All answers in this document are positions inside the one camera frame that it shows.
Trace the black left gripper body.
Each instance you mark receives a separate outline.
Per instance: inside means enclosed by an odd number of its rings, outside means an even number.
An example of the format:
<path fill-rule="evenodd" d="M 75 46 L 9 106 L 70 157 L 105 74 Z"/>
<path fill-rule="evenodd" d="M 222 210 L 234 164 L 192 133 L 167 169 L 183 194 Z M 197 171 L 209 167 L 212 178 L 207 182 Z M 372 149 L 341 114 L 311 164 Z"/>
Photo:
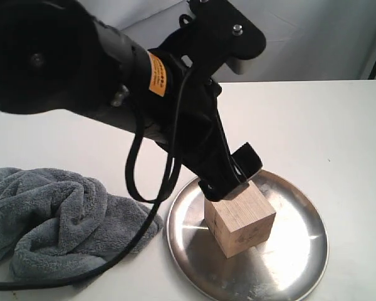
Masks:
<path fill-rule="evenodd" d="M 157 143 L 168 153 L 157 200 L 170 196 L 182 166 L 199 178 L 215 169 L 235 171 L 217 110 L 218 84 L 193 67 L 164 62 L 146 68 L 144 83 L 145 115 L 159 126 L 155 133 L 164 140 Z"/>

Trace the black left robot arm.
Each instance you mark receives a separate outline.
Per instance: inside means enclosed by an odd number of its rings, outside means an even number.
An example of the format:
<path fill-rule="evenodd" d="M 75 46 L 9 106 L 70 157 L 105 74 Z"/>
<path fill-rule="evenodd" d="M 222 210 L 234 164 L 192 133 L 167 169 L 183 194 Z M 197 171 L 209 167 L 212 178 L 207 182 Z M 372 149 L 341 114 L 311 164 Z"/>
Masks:
<path fill-rule="evenodd" d="M 160 46 L 145 49 L 78 1 L 0 1 L 0 111 L 29 115 L 64 109 L 155 141 L 199 178 L 210 201 L 243 191 L 262 169 L 255 150 L 229 150 L 213 74 L 266 47 L 264 34 L 229 1 L 190 1 L 190 14 Z"/>

